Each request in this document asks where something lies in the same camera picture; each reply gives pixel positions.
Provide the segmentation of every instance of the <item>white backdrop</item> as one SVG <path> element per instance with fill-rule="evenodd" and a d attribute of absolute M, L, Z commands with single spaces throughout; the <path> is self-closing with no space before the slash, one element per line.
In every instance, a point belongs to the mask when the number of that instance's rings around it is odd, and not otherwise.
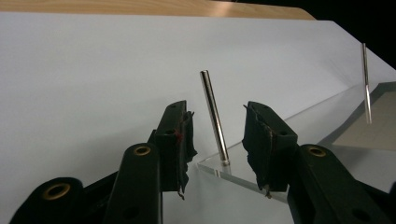
<path fill-rule="evenodd" d="M 179 100 L 195 112 L 199 154 L 186 201 L 165 194 L 164 223 L 292 222 L 286 204 L 198 172 L 217 152 L 199 72 L 210 73 L 231 146 L 248 101 L 285 119 L 360 85 L 360 47 L 332 21 L 2 12 L 0 222 L 54 177 L 89 185 L 116 171 Z M 371 81 L 395 80 L 368 53 Z"/>

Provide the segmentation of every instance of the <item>transparent plastic base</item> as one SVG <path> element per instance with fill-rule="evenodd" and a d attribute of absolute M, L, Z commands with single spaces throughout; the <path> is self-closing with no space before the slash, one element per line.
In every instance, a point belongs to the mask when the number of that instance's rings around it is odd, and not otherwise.
<path fill-rule="evenodd" d="M 375 89 L 376 94 L 374 97 L 372 96 L 372 102 L 378 99 L 383 92 L 389 91 L 389 86 L 386 86 L 386 88 L 378 87 L 380 88 Z M 285 122 L 298 134 L 299 145 L 318 144 L 333 150 L 336 149 L 336 146 L 332 142 L 337 135 L 341 134 L 350 125 L 353 121 L 351 121 L 351 118 L 364 116 L 363 100 L 362 87 L 350 88 L 291 118 L 285 119 Z M 198 162 L 198 168 L 265 195 L 266 191 L 259 190 L 257 186 L 256 176 L 248 165 L 248 153 L 243 148 L 242 143 L 229 147 L 227 151 L 231 163 L 229 166 L 222 166 L 219 154 L 215 154 Z M 394 178 L 393 174 L 389 174 L 389 179 L 394 180 L 392 178 Z M 271 195 L 276 200 L 287 202 L 287 192 L 271 192 Z"/>

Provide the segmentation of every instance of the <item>wooden edge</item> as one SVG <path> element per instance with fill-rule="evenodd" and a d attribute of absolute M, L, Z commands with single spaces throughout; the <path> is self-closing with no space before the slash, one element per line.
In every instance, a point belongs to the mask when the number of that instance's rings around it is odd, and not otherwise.
<path fill-rule="evenodd" d="M 297 7 L 209 0 L 0 0 L 0 11 L 314 20 Z"/>

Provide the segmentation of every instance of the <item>metal rod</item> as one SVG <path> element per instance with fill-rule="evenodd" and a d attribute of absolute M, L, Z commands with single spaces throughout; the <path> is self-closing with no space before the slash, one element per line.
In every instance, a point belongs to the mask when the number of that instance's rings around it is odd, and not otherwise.
<path fill-rule="evenodd" d="M 227 147 L 225 146 L 224 136 L 221 129 L 218 108 L 216 107 L 215 95 L 213 94 L 212 84 L 210 82 L 209 72 L 201 72 L 201 79 L 205 89 L 207 107 L 209 108 L 210 118 L 212 118 L 213 131 L 215 132 L 216 142 L 218 144 L 221 164 L 227 166 L 230 164 Z"/>
<path fill-rule="evenodd" d="M 361 44 L 361 52 L 363 57 L 363 72 L 364 72 L 364 104 L 366 107 L 366 121 L 371 124 L 372 113 L 371 113 L 371 103 L 370 103 L 370 89 L 369 89 L 369 72 L 367 69 L 367 51 L 366 44 Z"/>

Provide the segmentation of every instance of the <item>clamp jaw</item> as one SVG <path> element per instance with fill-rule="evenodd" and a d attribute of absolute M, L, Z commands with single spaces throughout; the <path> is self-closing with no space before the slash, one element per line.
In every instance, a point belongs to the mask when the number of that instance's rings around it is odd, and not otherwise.
<path fill-rule="evenodd" d="M 183 199 L 193 146 L 193 113 L 186 101 L 166 107 L 147 143 L 125 150 L 120 169 L 83 187 L 73 177 L 59 177 L 37 187 L 11 224 L 162 223 L 163 192 Z"/>
<path fill-rule="evenodd" d="M 357 181 L 329 149 L 298 146 L 297 134 L 269 106 L 246 108 L 247 161 L 268 198 L 288 192 L 295 223 L 396 221 L 395 184 L 387 194 Z"/>

